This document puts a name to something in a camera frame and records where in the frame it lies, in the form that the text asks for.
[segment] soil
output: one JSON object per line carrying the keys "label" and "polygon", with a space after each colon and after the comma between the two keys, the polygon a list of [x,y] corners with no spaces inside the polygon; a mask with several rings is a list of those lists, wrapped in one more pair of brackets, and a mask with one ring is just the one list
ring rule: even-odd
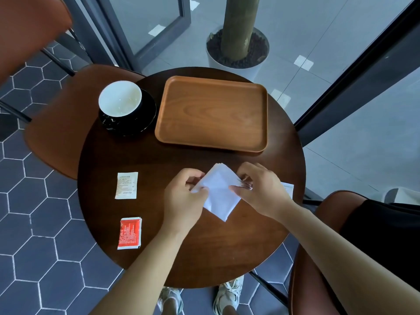
{"label": "soil", "polygon": [[255,32],[251,35],[248,54],[245,58],[239,61],[232,61],[224,57],[221,51],[222,33],[223,29],[210,36],[207,42],[207,51],[216,62],[230,68],[250,68],[258,65],[267,57],[268,48],[265,40]]}

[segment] potted plant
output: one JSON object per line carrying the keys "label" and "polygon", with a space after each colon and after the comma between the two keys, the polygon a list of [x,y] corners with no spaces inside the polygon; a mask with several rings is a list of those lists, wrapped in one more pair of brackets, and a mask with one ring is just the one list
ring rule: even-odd
{"label": "potted plant", "polygon": [[254,81],[270,49],[265,35],[254,27],[259,1],[227,0],[223,27],[207,38],[210,67]]}

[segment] black cloth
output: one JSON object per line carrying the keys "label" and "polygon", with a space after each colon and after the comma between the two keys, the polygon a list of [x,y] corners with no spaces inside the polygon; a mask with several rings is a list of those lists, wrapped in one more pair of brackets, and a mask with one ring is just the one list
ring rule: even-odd
{"label": "black cloth", "polygon": [[[420,291],[420,206],[366,200],[339,232],[355,247]],[[341,315],[347,315],[331,287],[328,292]]]}

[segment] tray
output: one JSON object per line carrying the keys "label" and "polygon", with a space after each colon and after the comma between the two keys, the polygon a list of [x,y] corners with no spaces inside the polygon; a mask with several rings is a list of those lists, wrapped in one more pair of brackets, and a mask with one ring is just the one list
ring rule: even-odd
{"label": "tray", "polygon": [[185,76],[166,81],[155,128],[163,143],[261,152],[267,131],[262,85]]}

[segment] person's left arm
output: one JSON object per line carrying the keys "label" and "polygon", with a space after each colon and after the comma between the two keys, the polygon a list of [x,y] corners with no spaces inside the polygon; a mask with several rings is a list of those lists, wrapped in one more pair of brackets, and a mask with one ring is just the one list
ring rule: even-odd
{"label": "person's left arm", "polygon": [[182,169],[165,189],[163,224],[155,238],[91,315],[152,314],[182,241],[201,216],[208,190],[190,192],[192,178],[204,173]]}

